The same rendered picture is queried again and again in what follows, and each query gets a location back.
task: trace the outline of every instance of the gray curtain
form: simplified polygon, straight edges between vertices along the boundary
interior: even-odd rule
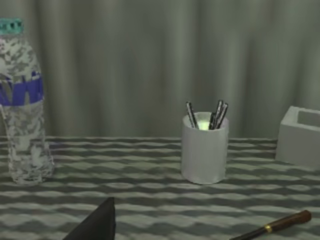
[[[56,136],[180,136],[185,102],[232,137],[320,110],[319,0],[1,0],[25,20]]]

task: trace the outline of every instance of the wooden handle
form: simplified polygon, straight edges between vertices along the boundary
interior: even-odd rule
[[[307,210],[304,210],[299,213],[281,218],[277,221],[273,221],[265,225],[264,228],[269,233],[276,232],[276,231],[286,229],[295,224],[304,224],[306,222],[309,222],[311,218],[312,218],[311,213]]]

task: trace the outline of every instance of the bottle body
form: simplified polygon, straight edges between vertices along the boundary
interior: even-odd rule
[[[8,138],[8,168],[14,182],[36,185],[49,178],[54,161],[46,142],[42,76],[23,31],[0,19],[0,109]]]

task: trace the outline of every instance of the backdrop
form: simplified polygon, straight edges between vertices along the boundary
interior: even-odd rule
[[[180,136],[187,100],[224,99],[232,137],[276,137],[289,106],[320,110],[319,0],[1,0],[0,16],[25,20],[49,135]]]

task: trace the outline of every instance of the teal bottle cap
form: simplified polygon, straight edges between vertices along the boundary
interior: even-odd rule
[[[20,18],[0,18],[0,35],[21,34],[24,23]]]

